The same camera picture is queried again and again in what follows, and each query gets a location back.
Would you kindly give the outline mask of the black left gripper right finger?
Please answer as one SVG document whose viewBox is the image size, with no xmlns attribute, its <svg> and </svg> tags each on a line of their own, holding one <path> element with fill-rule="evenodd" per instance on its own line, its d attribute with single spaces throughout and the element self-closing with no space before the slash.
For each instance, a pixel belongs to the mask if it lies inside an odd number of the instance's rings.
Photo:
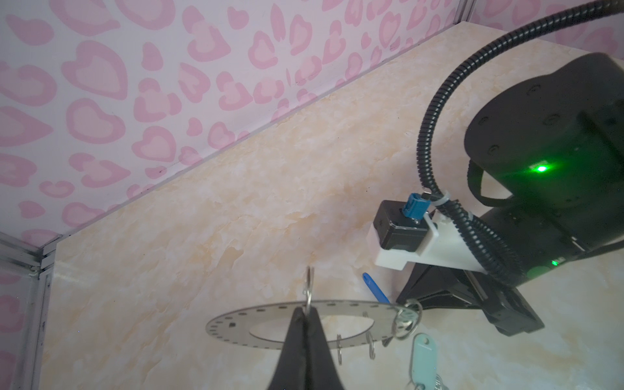
<svg viewBox="0 0 624 390">
<path fill-rule="evenodd" d="M 305 389 L 343 390 L 318 310 L 310 307 L 305 319 Z"/>
</svg>

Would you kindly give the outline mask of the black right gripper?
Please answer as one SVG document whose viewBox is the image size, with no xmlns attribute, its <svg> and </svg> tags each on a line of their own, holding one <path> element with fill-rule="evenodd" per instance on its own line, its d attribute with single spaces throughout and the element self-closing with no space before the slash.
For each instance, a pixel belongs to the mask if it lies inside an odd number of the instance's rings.
<svg viewBox="0 0 624 390">
<path fill-rule="evenodd" d="M 475 271 L 417 263 L 396 300 L 399 304 L 413 301 L 424 310 L 481 310 L 504 336 L 544 328 L 543 321 L 518 289 Z"/>
</svg>

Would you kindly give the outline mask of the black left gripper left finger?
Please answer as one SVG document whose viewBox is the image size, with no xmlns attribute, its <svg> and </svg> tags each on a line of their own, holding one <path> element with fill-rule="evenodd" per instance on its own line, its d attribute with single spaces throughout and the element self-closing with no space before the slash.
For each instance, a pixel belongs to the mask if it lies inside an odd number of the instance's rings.
<svg viewBox="0 0 624 390">
<path fill-rule="evenodd" d="M 268 389 L 305 389 L 305 319 L 306 314 L 301 307 L 297 307 L 292 314 L 284 345 Z"/>
</svg>

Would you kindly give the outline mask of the silver perforated metal ring disc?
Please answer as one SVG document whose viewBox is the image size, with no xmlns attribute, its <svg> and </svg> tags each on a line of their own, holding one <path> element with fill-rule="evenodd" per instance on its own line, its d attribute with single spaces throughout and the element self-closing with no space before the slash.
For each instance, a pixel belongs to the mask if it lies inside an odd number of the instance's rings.
<svg viewBox="0 0 624 390">
<path fill-rule="evenodd" d="M 355 300 L 282 302 L 235 310 L 210 320 L 206 334 L 216 341 L 250 349 L 281 350 L 295 321 L 305 330 L 316 313 L 317 327 L 330 349 L 404 340 L 419 326 L 419 303 L 399 305 Z"/>
</svg>

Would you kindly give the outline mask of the blue key tag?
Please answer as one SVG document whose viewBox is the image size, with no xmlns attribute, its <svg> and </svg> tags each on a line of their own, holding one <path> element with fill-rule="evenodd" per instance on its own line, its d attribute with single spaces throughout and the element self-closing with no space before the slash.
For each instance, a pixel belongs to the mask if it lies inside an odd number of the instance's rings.
<svg viewBox="0 0 624 390">
<path fill-rule="evenodd" d="M 362 274 L 362 280 L 365 286 L 367 286 L 371 294 L 374 296 L 375 300 L 377 300 L 377 302 L 380 302 L 383 304 L 391 303 L 391 301 L 388 299 L 386 294 L 382 291 L 380 286 L 378 286 L 378 284 L 374 281 L 374 279 L 368 273 Z"/>
</svg>

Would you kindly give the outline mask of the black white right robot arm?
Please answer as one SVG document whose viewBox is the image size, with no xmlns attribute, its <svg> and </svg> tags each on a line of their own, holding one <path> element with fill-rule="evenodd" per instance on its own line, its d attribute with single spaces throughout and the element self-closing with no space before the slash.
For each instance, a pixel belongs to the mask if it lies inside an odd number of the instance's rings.
<svg viewBox="0 0 624 390">
<path fill-rule="evenodd" d="M 517 279 L 417 265 L 397 302 L 482 310 L 505 336 L 538 331 L 520 284 L 623 247 L 622 68 L 591 53 L 523 81 L 476 115 L 464 146 L 469 189 Z"/>
</svg>

